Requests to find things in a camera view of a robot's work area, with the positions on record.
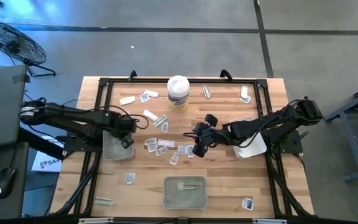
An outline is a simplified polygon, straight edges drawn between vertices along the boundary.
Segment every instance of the gray floor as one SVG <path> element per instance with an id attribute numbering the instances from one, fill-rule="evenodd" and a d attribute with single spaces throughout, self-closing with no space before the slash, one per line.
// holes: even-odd
<path id="1" fill-rule="evenodd" d="M 257 28 L 251 0 L 4 2 L 0 21 L 15 24 Z M 358 1 L 260 0 L 260 6 L 266 29 L 358 30 Z M 128 75 L 134 69 L 142 76 L 215 77 L 225 68 L 235 77 L 267 76 L 259 34 L 25 33 L 45 49 L 48 58 L 44 65 L 58 72 L 56 77 L 33 78 L 26 86 L 29 95 L 57 103 L 77 98 L 85 75 Z M 274 76 L 284 78 L 289 99 L 308 95 L 327 115 L 358 90 L 357 35 L 267 35 L 267 43 Z M 0 53 L 0 65 L 11 64 Z M 63 134 L 49 127 L 39 129 Z M 343 175 L 357 169 L 341 124 L 320 122 L 300 130 L 310 132 L 303 147 L 316 214 L 358 221 L 358 181 L 342 181 Z M 40 197 L 43 203 L 38 202 L 47 207 L 50 187 L 26 192 L 31 194 L 44 195 Z M 24 211 L 41 214 L 33 204 L 32 198 L 25 196 Z"/>

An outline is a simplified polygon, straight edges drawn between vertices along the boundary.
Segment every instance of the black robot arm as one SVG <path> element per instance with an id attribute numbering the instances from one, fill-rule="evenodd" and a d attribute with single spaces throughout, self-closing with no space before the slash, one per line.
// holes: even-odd
<path id="1" fill-rule="evenodd" d="M 208 151 L 209 147 L 216 147 L 217 144 L 232 145 L 238 147 L 249 138 L 255 138 L 256 134 L 269 129 L 270 142 L 286 138 L 286 135 L 297 127 L 314 125 L 323 118 L 319 108 L 313 100 L 293 100 L 281 110 L 263 116 L 252 121 L 235 121 L 222 125 L 222 129 L 214 129 L 218 119 L 207 114 L 206 123 L 198 123 L 192 133 L 185 133 L 185 136 L 195 138 L 196 145 L 193 152 L 200 157 Z"/>
<path id="2" fill-rule="evenodd" d="M 19 114 L 24 124 L 47 124 L 75 133 L 85 143 L 99 144 L 103 140 L 103 131 L 121 140 L 124 148 L 134 143 L 131 134 L 136 131 L 137 119 L 128 114 L 103 110 L 80 110 L 43 100 L 26 101 Z"/>

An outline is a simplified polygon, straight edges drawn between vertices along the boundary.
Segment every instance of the wooden tabletop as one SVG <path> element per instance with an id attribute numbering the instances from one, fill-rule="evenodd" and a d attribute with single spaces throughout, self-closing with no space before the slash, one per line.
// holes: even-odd
<path id="1" fill-rule="evenodd" d="M 100 77 L 84 77 L 77 107 L 94 107 Z M 279 110 L 288 103 L 284 81 L 281 78 L 268 78 L 268 90 L 273 110 Z M 217 127 L 231 120 L 251 116 L 257 118 L 254 88 L 248 88 L 251 102 L 240 101 L 241 85 L 209 84 L 212 98 L 206 99 L 202 84 L 190 84 L 189 107 L 184 113 L 169 109 L 166 83 L 115 83 L 112 88 L 111 105 L 119 105 L 119 99 L 135 96 L 136 101 L 122 106 L 130 114 L 142 114 L 149 110 L 161 116 L 168 116 L 168 134 L 161 133 L 161 127 L 154 128 L 152 122 L 146 130 L 138 129 L 134 134 L 135 158 L 130 161 L 111 162 L 101 159 L 95 197 L 113 200 L 111 207 L 93 205 L 94 217 L 190 217 L 190 218 L 268 218 L 273 217 L 272 198 L 264 155 L 237 159 L 231 146 L 218 146 L 210 149 L 204 158 L 180 155 L 178 164 L 169 164 L 178 145 L 192 145 L 192 139 L 182 136 L 189 132 L 197 122 L 204 121 L 207 113 L 219 119 Z M 139 95 L 144 90 L 160 93 L 158 98 L 141 103 Z M 260 91 L 265 108 L 264 94 Z M 144 141 L 149 138 L 174 140 L 175 148 L 157 157 L 148 153 Z M 76 152 L 63 161 L 57 188 L 53 197 L 51 212 L 61 208 L 75 190 L 80 179 L 83 152 Z M 308 190 L 305 172 L 299 159 L 284 154 L 283 164 L 287 185 L 302 206 L 310 213 L 313 207 Z M 127 185 L 125 173 L 136 173 L 135 182 Z M 204 210 L 166 210 L 162 207 L 163 181 L 169 176 L 198 175 L 206 178 L 208 207 Z M 85 207 L 88 187 L 84 191 L 81 209 Z M 284 212 L 281 190 L 277 190 L 280 208 Z M 254 211 L 241 207 L 242 199 L 254 199 Z"/>

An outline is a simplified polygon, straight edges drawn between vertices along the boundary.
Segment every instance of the table frame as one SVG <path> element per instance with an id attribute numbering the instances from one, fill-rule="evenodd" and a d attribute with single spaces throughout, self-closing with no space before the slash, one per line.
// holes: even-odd
<path id="1" fill-rule="evenodd" d="M 155 78 L 155 77 L 153 77 L 153 78 L 147 78 L 147 77 L 135 78 L 135 77 L 137 77 L 137 74 L 135 71 L 132 71 L 129 78 L 100 78 L 99 85 L 98 85 L 98 92 L 96 94 L 96 100 L 95 100 L 94 106 L 95 107 L 100 106 L 102 91 L 105 87 L 107 87 L 107 93 L 106 93 L 106 99 L 104 101 L 104 105 L 108 106 L 110 104 L 112 88 L 113 88 L 114 83 L 166 83 L 166 82 L 168 82 L 168 79 L 169 79 L 169 78 Z M 264 98 L 266 100 L 267 113 L 268 114 L 272 113 L 272 105 L 270 102 L 269 89 L 267 86 L 266 79 L 242 79 L 242 78 L 241 79 L 233 79 L 233 77 L 231 77 L 230 73 L 227 70 L 222 70 L 219 77 L 220 78 L 189 78 L 188 80 L 190 83 L 205 83 L 205 84 L 208 84 L 208 83 L 251 84 L 255 90 L 255 98 L 256 98 L 256 102 L 257 102 L 258 116 L 262 117 L 264 115 L 264 112 L 262 109 L 262 101 L 261 101 L 260 93 L 259 93 L 260 89 L 262 89 L 262 91 L 264 93 Z M 96 157 L 100 157 L 100 154 L 101 154 L 101 152 L 96 152 Z M 90 157 L 91 157 L 91 152 L 86 152 L 85 156 L 84 156 L 83 167 L 81 170 L 80 182 L 84 179 L 86 171 L 88 170 L 88 164 L 90 161 Z M 265 158 L 266 158 L 267 164 L 268 163 L 272 164 L 270 153 L 265 153 Z M 278 168 L 278 171 L 276 171 L 276 172 L 282 180 L 282 183 L 279 185 L 281 188 L 287 188 L 287 185 L 285 182 L 285 174 L 284 174 L 284 168 L 283 168 L 281 154 L 276 153 L 276 158 L 277 158 L 277 168 Z M 97 170 L 99 167 L 99 161 L 96 161 L 96 162 L 97 162 L 97 165 L 96 165 L 96 173 L 97 173 Z M 275 180 L 273 177 L 274 171 L 275 170 L 268 169 L 268 179 L 269 179 L 270 192 L 272 194 L 272 203 L 273 203 L 274 214 L 275 214 L 275 216 L 277 216 L 277 215 L 282 215 L 283 213 L 281 212 L 280 207 L 278 205 L 277 191 L 275 188 Z M 90 188 L 89 188 L 88 199 L 87 199 L 84 213 L 90 214 L 90 212 L 92 210 L 92 201 L 93 201 L 93 197 L 94 197 L 94 191 L 96 188 L 96 179 L 97 179 L 97 175 L 92 176 Z M 286 196 L 287 195 L 286 193 L 291 194 L 291 192 L 288 188 L 284 190 L 284 196 L 283 196 L 284 205 L 285 205 L 285 214 L 292 215 L 291 203 L 290 203 L 288 196 Z M 74 213 L 80 212 L 81 201 L 82 201 L 82 192 L 80 193 L 78 200 L 75 203 Z"/>

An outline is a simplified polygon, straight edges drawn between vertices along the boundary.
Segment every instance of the black metal frame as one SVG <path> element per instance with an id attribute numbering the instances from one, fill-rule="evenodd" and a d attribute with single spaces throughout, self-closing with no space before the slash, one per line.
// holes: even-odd
<path id="1" fill-rule="evenodd" d="M 106 86 L 107 87 L 107 94 L 106 94 L 106 100 L 104 102 L 105 106 L 110 105 L 110 100 L 111 100 L 111 93 L 112 93 L 112 88 L 114 83 L 167 83 L 169 78 L 136 78 L 137 74 L 136 71 L 132 71 L 131 75 L 129 76 L 129 78 L 100 78 L 99 80 L 99 86 L 98 86 L 98 92 L 96 95 L 96 101 L 95 101 L 95 107 L 100 106 L 101 103 L 101 95 L 102 95 L 102 91 L 103 88 Z M 266 79 L 233 79 L 233 77 L 231 77 L 231 74 L 227 71 L 227 70 L 222 70 L 221 74 L 219 76 L 220 78 L 217 79 L 209 79 L 209 78 L 189 78 L 189 82 L 190 83 L 230 83 L 230 84 L 251 84 L 254 87 L 255 90 L 255 99 L 257 102 L 257 111 L 258 111 L 258 116 L 262 117 L 264 115 L 263 112 L 263 107 L 262 107 L 262 102 L 260 99 L 260 89 L 262 89 L 263 93 L 264 93 L 264 97 L 266 100 L 266 108 L 267 108 L 267 113 L 272 113 L 272 105 L 270 102 L 270 95 L 269 95 L 269 89 L 268 89 L 268 85 L 267 85 L 267 80 Z M 83 180 L 86 171 L 88 170 L 88 163 L 90 160 L 90 156 L 91 153 L 90 152 L 86 152 L 85 153 L 85 157 L 84 157 L 84 163 L 83 163 L 83 167 L 81 170 L 81 177 L 80 177 L 80 181 Z M 278 167 L 278 174 L 279 176 L 283 179 L 283 182 L 285 184 L 285 173 L 284 173 L 284 169 L 283 169 L 283 164 L 282 164 L 282 158 L 280 153 L 276 153 L 276 157 L 277 157 L 277 167 Z M 271 161 L 271 155 L 269 152 L 265 153 L 265 158 L 266 158 L 266 163 L 268 162 L 272 162 Z M 92 209 L 92 202 L 93 202 L 93 196 L 94 196 L 94 191 L 96 190 L 96 178 L 97 178 L 97 171 L 98 168 L 96 169 L 96 175 L 93 176 L 92 181 L 91 181 L 91 186 L 89 188 L 89 194 L 88 194 L 88 200 L 86 203 L 86 208 L 84 210 L 84 213 L 89 215 L 91 214 L 91 209 Z M 268 179 L 269 179 L 269 184 L 270 184 L 270 191 L 272 194 L 272 203 L 273 203 L 273 210 L 274 210 L 274 215 L 278 216 L 278 215 L 283 215 L 283 213 L 280 210 L 279 204 L 278 204 L 278 197 L 277 197 L 277 191 L 275 188 L 275 180 L 273 178 L 273 172 L 271 170 L 268 169 Z M 291 215 L 291 205 L 289 203 L 289 201 L 287 200 L 287 198 L 285 196 L 283 196 L 284 201 L 285 201 L 285 211 L 287 215 Z M 74 209 L 74 213 L 79 213 L 80 212 L 80 205 L 81 205 L 81 199 L 82 199 L 82 193 L 79 197 L 79 199 L 76 201 L 75 203 L 75 209 Z M 128 220 L 131 221 L 140 221 L 140 220 L 149 220 L 149 221 L 154 221 L 157 222 L 158 219 L 156 218 L 124 218 L 124 217 L 114 217 L 114 221 L 115 222 L 127 222 Z M 238 222 L 252 222 L 252 219 L 250 218 L 240 218 L 240 219 L 215 219 L 215 218 L 197 218 L 197 219 L 191 219 L 191 222 L 196 222 L 197 220 L 202 221 L 202 222 L 218 222 L 218 220 L 221 220 L 221 222 L 233 222 L 233 221 L 238 221 Z"/>

